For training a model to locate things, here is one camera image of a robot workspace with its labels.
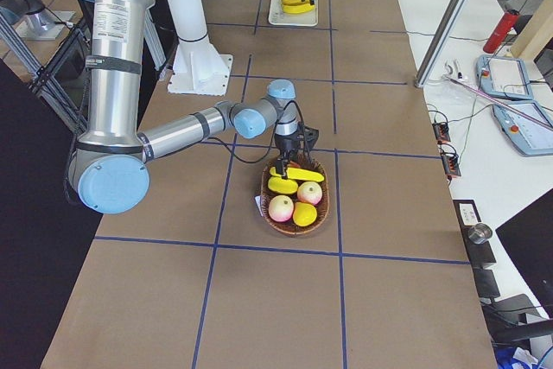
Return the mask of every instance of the apple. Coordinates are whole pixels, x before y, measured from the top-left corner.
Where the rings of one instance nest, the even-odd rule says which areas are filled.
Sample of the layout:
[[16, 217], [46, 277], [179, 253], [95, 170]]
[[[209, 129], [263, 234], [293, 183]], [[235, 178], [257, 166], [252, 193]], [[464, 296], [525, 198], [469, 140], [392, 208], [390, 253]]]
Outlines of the apple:
[[285, 194], [275, 196], [269, 202], [269, 216], [275, 222], [286, 222], [294, 213], [294, 201]]
[[321, 185], [315, 181], [305, 181], [297, 189], [297, 199], [300, 202], [316, 205], [322, 199]]

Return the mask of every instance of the white table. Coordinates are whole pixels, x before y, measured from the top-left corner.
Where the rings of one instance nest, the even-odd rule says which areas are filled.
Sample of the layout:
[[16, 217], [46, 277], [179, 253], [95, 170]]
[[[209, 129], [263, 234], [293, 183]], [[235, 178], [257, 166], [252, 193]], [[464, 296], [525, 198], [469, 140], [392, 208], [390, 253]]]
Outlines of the white table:
[[[434, 34], [449, 0], [399, 0], [405, 27], [408, 32]], [[503, 14], [497, 0], [469, 0], [454, 26], [452, 36], [486, 39]], [[409, 33], [410, 45], [417, 67], [429, 47], [432, 36]], [[483, 41], [449, 39], [430, 76], [441, 78], [445, 63], [457, 59], [461, 71], [472, 84], [476, 84], [475, 62], [483, 54]], [[504, 48], [499, 55], [507, 52]], [[531, 80], [542, 78], [534, 62], [525, 62]], [[532, 85], [535, 99], [542, 105], [553, 106], [553, 94], [546, 85]], [[474, 95], [462, 86], [449, 81], [429, 82], [424, 87], [429, 105], [444, 112], [450, 120], [472, 114]], [[488, 105], [477, 99], [474, 111]], [[461, 153], [469, 120], [450, 124], [452, 144]], [[496, 229], [522, 211], [534, 200], [553, 188], [553, 156], [522, 157], [501, 132], [492, 115], [491, 107], [475, 116], [467, 137], [467, 147], [461, 158], [461, 174], [453, 179], [450, 192], [453, 199], [475, 201], [482, 221]], [[538, 305], [536, 297], [509, 259], [499, 238], [490, 240], [497, 264], [492, 268], [501, 297], [526, 294]]]

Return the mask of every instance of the white robotic arm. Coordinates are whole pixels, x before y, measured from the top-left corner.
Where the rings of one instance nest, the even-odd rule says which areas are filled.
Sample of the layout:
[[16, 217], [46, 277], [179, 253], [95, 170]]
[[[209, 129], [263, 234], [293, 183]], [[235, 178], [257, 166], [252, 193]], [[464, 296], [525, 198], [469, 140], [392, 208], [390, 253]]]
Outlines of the white robotic arm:
[[[131, 209], [149, 187], [146, 162], [231, 127], [253, 138], [277, 123], [281, 151], [289, 153], [298, 145], [296, 109], [288, 105], [296, 95], [287, 80], [270, 83], [267, 95], [252, 105], [223, 101], [137, 133], [144, 17], [155, 0], [93, 1], [92, 54], [86, 59], [91, 72], [88, 128], [76, 142], [68, 174], [71, 186], [88, 207], [101, 213]], [[221, 58], [209, 44], [201, 0], [187, 0], [192, 9], [184, 12], [175, 2], [169, 0], [169, 6], [183, 47], [185, 74], [206, 85], [219, 76]]]

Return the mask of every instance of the bowl of fruit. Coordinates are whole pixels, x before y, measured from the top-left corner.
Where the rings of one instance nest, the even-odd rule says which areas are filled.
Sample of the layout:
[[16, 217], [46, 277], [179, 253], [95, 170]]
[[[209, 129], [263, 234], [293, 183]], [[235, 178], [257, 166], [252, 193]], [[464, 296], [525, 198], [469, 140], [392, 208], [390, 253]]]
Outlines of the bowl of fruit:
[[315, 230], [328, 215], [327, 174], [313, 158], [298, 155], [279, 175], [277, 159], [265, 166], [261, 178], [261, 212], [277, 231], [289, 236]]

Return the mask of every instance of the metal pole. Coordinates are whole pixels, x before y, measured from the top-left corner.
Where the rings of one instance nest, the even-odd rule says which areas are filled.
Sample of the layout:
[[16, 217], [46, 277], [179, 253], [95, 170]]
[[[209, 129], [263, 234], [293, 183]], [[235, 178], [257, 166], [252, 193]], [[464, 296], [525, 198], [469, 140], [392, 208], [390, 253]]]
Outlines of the metal pole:
[[442, 21], [438, 26], [438, 30], [430, 43], [429, 50], [426, 52], [426, 55], [424, 55], [423, 63], [421, 64], [418, 73], [416, 73], [415, 86], [421, 88], [428, 80], [430, 73], [432, 72], [432, 69], [434, 68], [435, 63], [449, 38], [449, 34], [453, 30], [455, 22], [459, 18], [461, 10], [466, 2], [467, 0], [449, 1], [446, 13], [444, 13]]

